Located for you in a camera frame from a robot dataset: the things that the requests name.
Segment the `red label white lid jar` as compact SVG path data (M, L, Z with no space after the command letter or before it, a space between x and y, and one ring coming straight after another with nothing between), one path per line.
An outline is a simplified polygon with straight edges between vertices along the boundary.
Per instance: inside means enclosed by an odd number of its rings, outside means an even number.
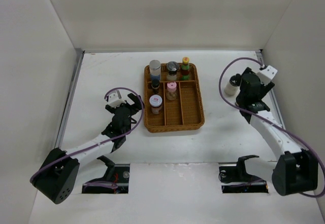
M163 105L163 99L160 95L154 94L149 98L149 104L153 114L158 114Z

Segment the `black cap white powder bottle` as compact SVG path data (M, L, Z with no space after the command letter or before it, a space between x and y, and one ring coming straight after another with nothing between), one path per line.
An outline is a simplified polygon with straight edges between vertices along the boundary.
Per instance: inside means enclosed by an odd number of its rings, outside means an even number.
M230 77L229 81L227 82L224 92L229 95L229 96L234 96L241 84L241 75L240 74L235 74Z

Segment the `small dark pepper jar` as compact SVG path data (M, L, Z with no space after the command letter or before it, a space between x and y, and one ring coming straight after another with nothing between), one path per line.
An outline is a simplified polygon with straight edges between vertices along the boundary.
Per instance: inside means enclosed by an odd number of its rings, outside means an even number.
M159 93L160 81L158 79L153 79L151 82L152 91L154 94Z

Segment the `pink lid spice jar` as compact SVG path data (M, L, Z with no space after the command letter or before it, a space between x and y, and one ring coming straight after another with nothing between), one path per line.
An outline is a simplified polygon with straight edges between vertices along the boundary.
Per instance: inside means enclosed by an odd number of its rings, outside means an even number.
M176 82L168 82L167 83L166 97L170 101L173 101L177 98L177 83Z

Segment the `grey cap blue label jar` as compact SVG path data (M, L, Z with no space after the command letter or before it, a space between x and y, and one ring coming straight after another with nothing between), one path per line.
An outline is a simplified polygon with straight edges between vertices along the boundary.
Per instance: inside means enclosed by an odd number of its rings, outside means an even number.
M150 72L150 79L151 80L158 80L160 81L161 78L161 63L158 60L152 60L149 63L149 72Z

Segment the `silver cap glass shaker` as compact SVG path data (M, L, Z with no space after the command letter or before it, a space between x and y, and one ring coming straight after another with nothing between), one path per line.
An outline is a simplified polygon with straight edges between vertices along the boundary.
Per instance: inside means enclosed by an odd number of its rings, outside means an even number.
M177 73L179 70L179 64L175 61L170 61L167 63L167 80L168 81L176 81Z

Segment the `yellow cap chili sauce bottle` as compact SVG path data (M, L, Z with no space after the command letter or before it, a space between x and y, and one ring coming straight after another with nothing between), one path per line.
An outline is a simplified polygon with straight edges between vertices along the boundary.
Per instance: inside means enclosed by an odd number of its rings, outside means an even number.
M188 80L190 75L189 57L183 57L180 71L181 80Z

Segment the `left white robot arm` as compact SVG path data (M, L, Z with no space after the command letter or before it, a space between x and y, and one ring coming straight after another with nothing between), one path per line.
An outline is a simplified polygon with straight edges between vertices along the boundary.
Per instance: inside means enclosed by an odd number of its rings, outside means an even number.
M118 92L113 91L105 96L106 110L113 117L108 126L94 139L69 150L54 148L49 152L40 169L31 176L30 183L54 204L62 203L74 188L78 171L95 159L106 165L100 166L96 176L101 182L110 182L114 177L114 163L106 155L118 150L126 141L126 137L138 125L133 118L138 112L144 112L144 103L135 92L128 94L132 104L121 99L113 100Z

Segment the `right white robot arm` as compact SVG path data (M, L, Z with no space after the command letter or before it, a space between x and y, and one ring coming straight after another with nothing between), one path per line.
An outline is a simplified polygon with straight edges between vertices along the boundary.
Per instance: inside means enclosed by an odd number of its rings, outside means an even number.
M270 108L263 102L264 96L274 87L272 79L277 70L271 66L257 73L246 68L230 81L239 88L235 105L241 115L266 141L276 157L276 164L257 155L239 158L235 173L239 180L252 176L272 182L281 196L300 194L317 189L318 161L313 152L301 147L292 134L284 130L274 118Z

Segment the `brown wicker divided tray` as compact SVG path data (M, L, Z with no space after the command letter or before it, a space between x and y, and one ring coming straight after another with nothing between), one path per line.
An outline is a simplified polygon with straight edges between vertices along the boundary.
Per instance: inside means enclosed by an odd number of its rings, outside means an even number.
M176 98L172 101L166 97L167 74L167 65L162 63L158 88L158 95L162 98L162 106L160 111L154 114L149 103L149 98L154 95L149 66L146 66L144 69L144 126L151 133L199 129L204 124L205 118L196 66L192 63L189 64L188 80L182 80L181 73L178 72Z

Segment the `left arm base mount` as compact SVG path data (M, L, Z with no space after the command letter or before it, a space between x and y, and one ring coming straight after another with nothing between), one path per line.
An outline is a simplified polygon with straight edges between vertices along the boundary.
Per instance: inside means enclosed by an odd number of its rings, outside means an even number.
M106 156L97 158L106 166L104 175L82 185L83 194L128 194L130 164L115 164Z

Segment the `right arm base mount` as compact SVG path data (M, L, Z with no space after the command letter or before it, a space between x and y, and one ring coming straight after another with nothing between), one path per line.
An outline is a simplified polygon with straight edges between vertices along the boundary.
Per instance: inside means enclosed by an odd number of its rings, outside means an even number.
M218 178L223 194L268 194L267 182L246 172L245 161L257 155L239 157L235 163L219 165Z

